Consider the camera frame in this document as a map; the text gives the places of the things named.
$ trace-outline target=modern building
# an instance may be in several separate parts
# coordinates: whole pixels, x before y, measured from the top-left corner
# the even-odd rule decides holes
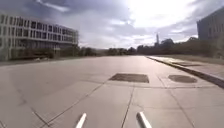
[[[224,7],[197,22],[201,40],[217,41],[224,37]]]
[[[78,31],[41,20],[0,12],[0,60],[60,56],[78,45]]]

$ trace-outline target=curb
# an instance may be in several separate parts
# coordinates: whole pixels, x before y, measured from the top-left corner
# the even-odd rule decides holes
[[[220,78],[217,78],[215,76],[212,76],[212,75],[209,75],[209,74],[206,74],[206,73],[202,73],[202,72],[198,72],[198,71],[195,71],[195,70],[191,70],[191,69],[185,68],[183,66],[175,65],[175,64],[172,64],[172,63],[169,63],[169,62],[165,62],[165,61],[161,61],[161,60],[158,60],[158,59],[154,59],[154,58],[151,58],[151,57],[147,57],[147,58],[151,59],[151,60],[154,60],[154,61],[157,61],[157,62],[160,62],[160,63],[163,63],[163,64],[166,64],[166,65],[169,65],[169,66],[174,67],[176,69],[185,71],[187,73],[190,73],[192,75],[200,77],[201,79],[204,79],[206,81],[209,81],[211,83],[214,83],[214,84],[224,88],[224,79],[220,79]]]

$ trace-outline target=tree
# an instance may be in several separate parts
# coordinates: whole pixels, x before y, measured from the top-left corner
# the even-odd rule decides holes
[[[128,55],[135,55],[137,53],[136,49],[131,47],[127,50]]]

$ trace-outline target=dark square panel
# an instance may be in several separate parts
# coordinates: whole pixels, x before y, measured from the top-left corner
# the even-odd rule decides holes
[[[122,74],[122,73],[117,73],[113,77],[111,77],[110,80],[149,83],[149,79],[148,79],[147,75],[143,75],[143,74]]]

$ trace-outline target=drain grate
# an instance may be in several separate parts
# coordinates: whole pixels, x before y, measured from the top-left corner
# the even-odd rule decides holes
[[[149,83],[147,75],[143,74],[122,74],[117,73],[110,80],[114,81],[127,81],[127,82],[139,82],[139,83]]]
[[[184,66],[184,67],[201,66],[199,64],[193,64],[193,63],[188,63],[188,62],[172,62],[172,64],[177,64],[177,65]]]
[[[169,79],[180,83],[196,83],[197,79],[183,75],[169,75]]]

